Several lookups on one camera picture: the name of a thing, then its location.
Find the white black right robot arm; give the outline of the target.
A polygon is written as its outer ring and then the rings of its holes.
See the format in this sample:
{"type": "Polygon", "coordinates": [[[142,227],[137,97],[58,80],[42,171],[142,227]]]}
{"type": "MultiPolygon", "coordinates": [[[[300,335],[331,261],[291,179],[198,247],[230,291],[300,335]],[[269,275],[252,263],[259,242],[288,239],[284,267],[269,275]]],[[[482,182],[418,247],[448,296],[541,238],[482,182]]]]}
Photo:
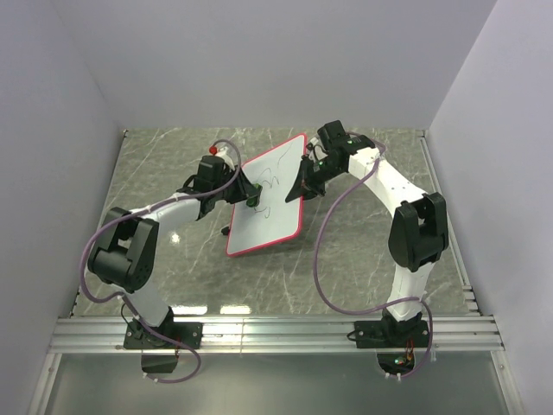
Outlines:
{"type": "Polygon", "coordinates": [[[441,194],[425,192],[393,167],[384,144],[352,131],[319,131],[308,140],[287,199],[323,196],[327,183],[342,174],[356,181],[333,202],[315,242],[322,242],[332,215],[358,188],[368,188],[378,198],[392,218],[388,250],[395,270],[387,301],[373,310],[387,319],[381,325],[384,340],[401,345],[427,309],[423,296],[429,274],[448,249],[447,203],[441,194]]]}

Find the green whiteboard eraser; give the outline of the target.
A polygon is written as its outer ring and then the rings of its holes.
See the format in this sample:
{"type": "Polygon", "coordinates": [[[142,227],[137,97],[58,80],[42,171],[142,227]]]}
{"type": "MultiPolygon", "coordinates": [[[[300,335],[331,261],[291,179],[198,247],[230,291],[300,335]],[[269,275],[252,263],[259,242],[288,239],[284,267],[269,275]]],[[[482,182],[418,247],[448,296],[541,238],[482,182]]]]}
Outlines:
{"type": "Polygon", "coordinates": [[[253,188],[251,189],[252,193],[248,195],[247,199],[245,200],[245,205],[248,208],[255,208],[258,206],[262,190],[262,185],[258,183],[253,184],[253,188]]]}

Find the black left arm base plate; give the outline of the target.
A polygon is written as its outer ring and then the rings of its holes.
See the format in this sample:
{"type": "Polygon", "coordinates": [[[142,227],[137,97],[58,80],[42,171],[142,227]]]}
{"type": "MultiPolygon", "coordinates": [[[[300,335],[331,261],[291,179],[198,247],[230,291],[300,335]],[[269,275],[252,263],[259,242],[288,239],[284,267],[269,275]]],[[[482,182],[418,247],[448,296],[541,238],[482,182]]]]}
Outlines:
{"type": "Polygon", "coordinates": [[[124,337],[123,348],[129,350],[153,350],[200,347],[203,324],[200,322],[170,322],[167,326],[146,329],[139,321],[132,320],[124,337]]]}

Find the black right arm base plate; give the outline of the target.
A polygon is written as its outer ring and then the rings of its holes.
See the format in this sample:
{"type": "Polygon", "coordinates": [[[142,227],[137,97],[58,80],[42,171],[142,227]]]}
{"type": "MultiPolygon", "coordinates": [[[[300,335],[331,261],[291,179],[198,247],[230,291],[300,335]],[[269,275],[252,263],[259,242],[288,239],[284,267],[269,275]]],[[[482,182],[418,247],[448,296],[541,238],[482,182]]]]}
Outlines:
{"type": "Polygon", "coordinates": [[[356,348],[425,348],[429,345],[429,325],[424,320],[396,322],[383,317],[378,321],[356,321],[346,335],[356,348]]]}

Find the red framed whiteboard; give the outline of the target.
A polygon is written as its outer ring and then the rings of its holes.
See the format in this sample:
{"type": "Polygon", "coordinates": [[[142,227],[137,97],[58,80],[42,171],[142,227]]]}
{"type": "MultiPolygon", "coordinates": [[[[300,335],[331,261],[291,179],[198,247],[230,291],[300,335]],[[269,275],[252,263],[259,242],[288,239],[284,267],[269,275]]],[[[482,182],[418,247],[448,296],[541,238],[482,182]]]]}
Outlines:
{"type": "Polygon", "coordinates": [[[301,133],[248,160],[243,171],[263,186],[257,207],[234,205],[226,254],[236,257],[290,240],[302,229],[303,199],[285,197],[296,178],[308,138],[301,133]]]}

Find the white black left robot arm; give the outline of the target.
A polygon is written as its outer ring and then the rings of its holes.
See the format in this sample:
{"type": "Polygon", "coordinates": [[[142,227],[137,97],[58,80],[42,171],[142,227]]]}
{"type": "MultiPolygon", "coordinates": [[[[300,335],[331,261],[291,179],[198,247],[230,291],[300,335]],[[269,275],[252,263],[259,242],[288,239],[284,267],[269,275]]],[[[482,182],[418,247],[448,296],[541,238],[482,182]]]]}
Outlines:
{"type": "Polygon", "coordinates": [[[181,339],[172,308],[150,281],[158,239],[188,222],[202,219],[218,201],[248,207],[259,203],[263,187],[251,182],[239,165],[220,156],[201,158],[197,172],[169,198],[148,207],[112,208],[86,248],[88,271],[119,288],[133,315],[130,334],[156,348],[181,339]]]}

